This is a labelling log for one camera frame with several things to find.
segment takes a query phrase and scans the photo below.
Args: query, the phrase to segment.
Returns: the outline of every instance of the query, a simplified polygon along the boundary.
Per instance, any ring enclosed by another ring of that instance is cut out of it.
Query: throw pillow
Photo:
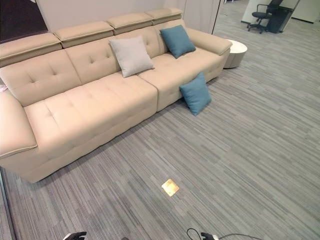
[[[182,54],[196,50],[182,25],[161,29],[160,33],[169,51],[176,59]]]
[[[181,85],[180,91],[191,113],[195,116],[211,102],[203,72],[200,72],[191,82]]]
[[[154,68],[142,36],[111,39],[109,42],[121,67],[124,78]]]

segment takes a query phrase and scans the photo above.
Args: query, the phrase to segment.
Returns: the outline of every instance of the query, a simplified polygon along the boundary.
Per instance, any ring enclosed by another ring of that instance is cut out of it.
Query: side table
[[[244,45],[243,43],[230,39],[228,40],[232,42],[232,46],[230,48],[229,57],[223,67],[224,69],[232,69],[238,67],[242,59],[244,58],[246,51],[248,50],[246,45]]]

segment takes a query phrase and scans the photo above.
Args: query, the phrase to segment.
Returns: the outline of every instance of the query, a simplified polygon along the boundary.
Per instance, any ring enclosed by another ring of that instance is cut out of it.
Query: beige leather sofa
[[[160,29],[182,12],[132,13],[0,45],[0,166],[37,182],[182,97],[199,72],[223,70],[231,43],[186,28],[196,51],[175,59]],[[123,78],[110,39],[142,36],[154,69]]]

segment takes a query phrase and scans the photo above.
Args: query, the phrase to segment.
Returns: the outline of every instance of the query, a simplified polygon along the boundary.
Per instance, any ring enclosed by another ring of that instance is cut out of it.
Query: sofa backrest
[[[22,106],[28,106],[119,72],[109,39],[142,36],[151,58],[168,52],[160,29],[185,26],[181,16],[177,8],[162,8],[113,17],[110,24],[86,23],[57,30],[55,35],[45,33],[1,44],[0,50],[5,49],[0,63],[7,66],[0,68],[0,79]]]
[[[23,107],[81,85],[64,49],[2,67],[0,77]]]
[[[87,84],[121,70],[109,44],[109,39],[114,38],[110,36],[65,49],[81,84]]]
[[[52,33],[43,33],[0,44],[0,67],[62,49]]]
[[[105,21],[89,22],[59,29],[53,34],[61,41],[64,49],[112,36],[113,27]]]

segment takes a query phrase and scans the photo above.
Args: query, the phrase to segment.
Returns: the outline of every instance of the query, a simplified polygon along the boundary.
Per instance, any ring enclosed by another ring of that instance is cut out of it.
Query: black office chair
[[[282,3],[283,0],[272,0],[268,5],[266,4],[258,4],[256,6],[256,11],[252,13],[252,16],[257,18],[258,24],[251,24],[249,23],[246,27],[248,28],[248,31],[250,32],[250,29],[257,28],[260,29],[260,34],[262,34],[263,31],[268,31],[266,26],[261,25],[261,21],[263,19],[271,19],[273,17],[273,14],[277,11],[279,5]],[[261,12],[259,11],[259,6],[266,6],[266,11]]]

